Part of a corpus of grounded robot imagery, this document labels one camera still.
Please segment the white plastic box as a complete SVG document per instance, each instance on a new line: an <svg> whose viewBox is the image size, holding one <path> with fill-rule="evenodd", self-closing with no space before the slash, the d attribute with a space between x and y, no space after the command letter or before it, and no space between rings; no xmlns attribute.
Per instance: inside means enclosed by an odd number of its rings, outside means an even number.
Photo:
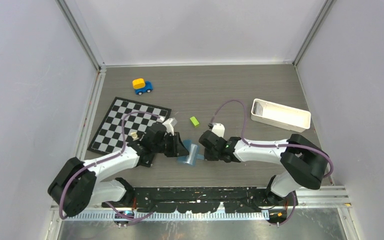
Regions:
<svg viewBox="0 0 384 240"><path fill-rule="evenodd" d="M263 116L253 114L255 103L263 105ZM259 98L253 100L250 118L255 122L297 133L302 133L311 127L311 113L309 111Z"/></svg>

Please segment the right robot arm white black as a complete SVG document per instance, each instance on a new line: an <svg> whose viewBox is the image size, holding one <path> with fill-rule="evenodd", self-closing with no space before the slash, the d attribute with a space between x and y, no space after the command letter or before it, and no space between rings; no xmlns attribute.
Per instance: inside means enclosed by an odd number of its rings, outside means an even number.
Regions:
<svg viewBox="0 0 384 240"><path fill-rule="evenodd" d="M265 198L279 205L285 197L303 187L318 190L328 165L325 153L300 134L277 141L255 141L242 137L225 140L211 130L199 138L208 161L244 163L265 162L283 166L285 171L275 175L267 185Z"/></svg>

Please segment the blue card holder wallet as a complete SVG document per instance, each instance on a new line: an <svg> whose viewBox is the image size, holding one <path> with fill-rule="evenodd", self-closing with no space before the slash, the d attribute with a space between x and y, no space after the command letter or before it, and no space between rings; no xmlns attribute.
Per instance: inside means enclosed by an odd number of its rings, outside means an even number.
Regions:
<svg viewBox="0 0 384 240"><path fill-rule="evenodd" d="M184 140L183 145L189 151L187 156L180 156L177 158L177 162L180 164L185 164L189 166L195 166L197 160L204 160L205 157L200 152L200 146L192 143L190 139Z"/></svg>

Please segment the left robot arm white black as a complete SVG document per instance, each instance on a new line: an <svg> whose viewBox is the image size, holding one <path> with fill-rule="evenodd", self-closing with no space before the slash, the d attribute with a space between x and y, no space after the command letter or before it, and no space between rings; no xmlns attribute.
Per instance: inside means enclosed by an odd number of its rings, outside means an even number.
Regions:
<svg viewBox="0 0 384 240"><path fill-rule="evenodd" d="M156 122L113 153L85 161L70 158L49 185L47 193L66 217L74 217L85 208L103 202L128 207L134 199L134 188L121 177L111 181L108 177L138 166L150 167L157 154L177 158L189 153L170 120Z"/></svg>

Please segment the stack of credit cards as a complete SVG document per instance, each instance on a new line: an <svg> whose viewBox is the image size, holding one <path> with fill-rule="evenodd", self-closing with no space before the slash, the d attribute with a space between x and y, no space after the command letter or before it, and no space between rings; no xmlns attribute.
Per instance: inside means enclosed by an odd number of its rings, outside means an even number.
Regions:
<svg viewBox="0 0 384 240"><path fill-rule="evenodd" d="M253 106L253 114L256 116L263 116L264 106L260 102L256 102Z"/></svg>

